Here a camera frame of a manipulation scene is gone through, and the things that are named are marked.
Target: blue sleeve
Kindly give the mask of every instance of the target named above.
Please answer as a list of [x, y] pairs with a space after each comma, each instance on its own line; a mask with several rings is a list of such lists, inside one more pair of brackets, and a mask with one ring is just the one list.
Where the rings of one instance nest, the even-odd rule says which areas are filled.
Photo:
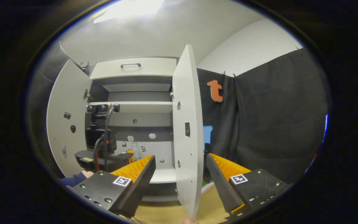
[[71, 178], [69, 177], [62, 178], [60, 179], [60, 183], [62, 183], [64, 186], [68, 185], [74, 187], [75, 185], [83, 182], [84, 180], [86, 180], [86, 177], [82, 173], [80, 173], [77, 175], [73, 175], [73, 177]]

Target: person's hand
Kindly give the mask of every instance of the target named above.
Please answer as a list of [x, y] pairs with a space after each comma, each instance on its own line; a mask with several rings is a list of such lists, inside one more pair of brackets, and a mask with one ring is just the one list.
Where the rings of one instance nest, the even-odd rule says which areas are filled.
[[92, 171], [86, 171], [86, 170], [81, 171], [81, 173], [82, 173], [87, 179], [90, 178], [93, 174], [95, 174], [95, 173], [92, 172]]
[[182, 221], [182, 224], [199, 224], [198, 222], [194, 221], [194, 219], [192, 218], [185, 218], [183, 221]]

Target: drawer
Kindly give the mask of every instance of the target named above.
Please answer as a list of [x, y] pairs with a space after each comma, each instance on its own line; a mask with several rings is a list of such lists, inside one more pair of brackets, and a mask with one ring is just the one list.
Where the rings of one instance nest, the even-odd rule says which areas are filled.
[[123, 58], [97, 63], [90, 77], [101, 79], [125, 76], [172, 76], [175, 68], [176, 58]]

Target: black label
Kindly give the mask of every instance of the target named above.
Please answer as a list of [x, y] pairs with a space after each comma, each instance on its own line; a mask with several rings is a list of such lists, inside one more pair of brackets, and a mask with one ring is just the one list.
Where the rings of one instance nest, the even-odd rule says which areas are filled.
[[190, 138], [190, 122], [185, 122], [185, 135]]

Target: ceiling light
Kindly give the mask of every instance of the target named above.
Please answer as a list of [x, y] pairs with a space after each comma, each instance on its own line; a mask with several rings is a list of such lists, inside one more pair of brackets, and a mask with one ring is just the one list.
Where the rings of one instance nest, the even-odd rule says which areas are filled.
[[164, 0], [121, 0], [105, 8], [104, 14], [94, 24], [118, 17], [156, 14]]

